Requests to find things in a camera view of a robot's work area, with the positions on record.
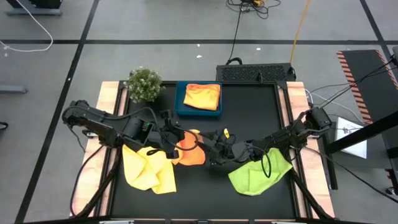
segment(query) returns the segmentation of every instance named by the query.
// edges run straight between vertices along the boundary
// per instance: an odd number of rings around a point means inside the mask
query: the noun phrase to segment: potted plant
[[[130,99],[134,103],[153,102],[160,95],[162,77],[149,69],[139,67],[130,72],[129,78],[124,85],[129,90]]]

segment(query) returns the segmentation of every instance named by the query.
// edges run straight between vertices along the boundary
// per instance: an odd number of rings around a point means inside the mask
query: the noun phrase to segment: blue tray
[[[184,104],[185,92],[187,85],[195,84],[219,84],[220,85],[220,100],[218,101],[218,107],[216,111],[202,110],[188,106]],[[180,81],[177,82],[175,88],[175,101],[174,110],[179,115],[191,115],[191,116],[219,116],[223,110],[223,86],[220,82],[195,82],[195,81]]]

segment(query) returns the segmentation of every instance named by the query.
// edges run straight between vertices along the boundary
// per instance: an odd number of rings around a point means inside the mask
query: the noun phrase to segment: wooden table edge
[[[116,104],[116,96],[118,94],[119,82],[103,82],[101,90],[99,92],[98,102],[96,107],[100,110],[105,110],[109,113],[113,113],[114,106]],[[290,98],[290,105],[292,108],[293,117],[296,118],[302,111],[308,109],[307,97],[305,96],[304,85],[302,82],[288,82],[288,93]],[[120,107],[118,114],[122,114],[124,111],[125,99],[127,91],[122,91],[122,97],[120,101]],[[284,124],[289,123],[287,117],[287,108],[283,96],[283,91],[279,90],[280,102],[282,107],[282,113],[284,118]],[[86,153],[84,160],[89,157],[95,149],[99,146],[98,140],[96,138],[89,139],[86,147]],[[308,147],[318,150],[318,144],[315,139],[308,139]],[[84,208],[86,203],[90,200],[92,195],[98,189],[100,176],[102,173],[105,150],[98,153],[93,161],[89,161],[86,167],[83,169],[81,176],[79,178],[79,183],[76,187],[75,196],[73,198],[73,209],[75,213],[78,213]],[[322,208],[331,216],[334,215],[333,206],[331,204],[330,194],[326,182],[325,173],[323,171],[322,160],[318,154],[308,150],[301,150],[300,155],[302,156],[303,170],[305,174],[305,179],[307,187],[312,195],[315,197],[317,202],[322,206]],[[114,158],[114,150],[111,154],[111,159],[109,163],[109,169],[112,166]],[[293,161],[294,169],[297,170],[297,164]],[[106,215],[108,200],[109,200],[109,186],[103,194],[101,202],[101,210],[99,215]],[[296,186],[298,208],[301,217],[306,217],[303,195],[300,189]]]

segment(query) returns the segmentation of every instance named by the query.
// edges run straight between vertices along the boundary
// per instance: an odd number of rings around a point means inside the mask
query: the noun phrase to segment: orange cloth
[[[199,133],[198,130],[191,130],[191,131],[194,133]],[[177,145],[184,149],[193,147],[195,145],[195,137],[188,132],[185,132],[184,135],[185,139],[178,142]],[[197,136],[198,140],[200,142],[203,142],[203,138],[200,135]],[[202,165],[205,163],[206,159],[205,152],[203,152],[203,150],[199,146],[190,151],[184,151],[177,148],[176,150],[178,151],[179,157],[177,159],[172,160],[174,165],[181,163],[186,166],[193,166],[193,165]]]
[[[219,84],[188,84],[184,104],[205,110],[217,110],[221,87]]]

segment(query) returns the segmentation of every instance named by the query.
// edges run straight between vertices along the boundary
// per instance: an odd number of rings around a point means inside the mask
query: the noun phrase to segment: yellow tag
[[[229,139],[229,132],[227,129],[224,129],[224,134],[227,139]]]

